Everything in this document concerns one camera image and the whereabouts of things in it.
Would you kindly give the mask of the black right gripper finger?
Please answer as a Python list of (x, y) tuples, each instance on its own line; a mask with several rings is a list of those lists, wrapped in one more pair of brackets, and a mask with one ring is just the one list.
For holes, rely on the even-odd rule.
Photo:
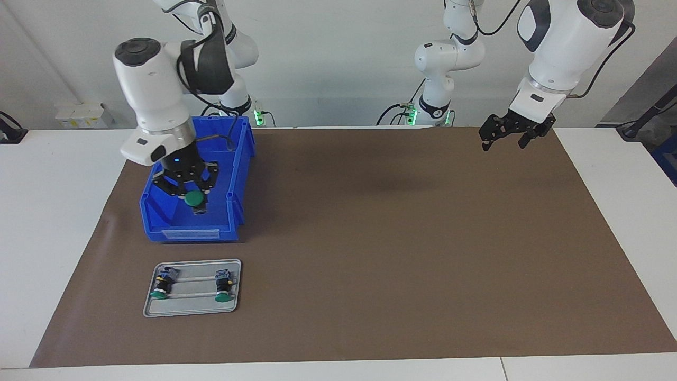
[(186, 186), (182, 180), (166, 176), (164, 172), (154, 174), (154, 186), (170, 197), (184, 198), (187, 193)]
[(204, 162), (205, 168), (198, 177), (198, 188), (205, 195), (208, 195), (217, 184), (219, 166), (217, 161)]

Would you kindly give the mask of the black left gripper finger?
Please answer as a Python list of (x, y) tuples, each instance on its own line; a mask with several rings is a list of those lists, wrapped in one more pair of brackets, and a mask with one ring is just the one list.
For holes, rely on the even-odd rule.
[(479, 128), (479, 137), (483, 151), (488, 151), (494, 142), (503, 139), (513, 133), (510, 128), (506, 128), (505, 118), (497, 115), (490, 115)]
[(532, 128), (527, 128), (522, 137), (518, 140), (520, 149), (524, 149), (536, 138), (546, 137), (552, 128), (553, 123), (541, 123)]

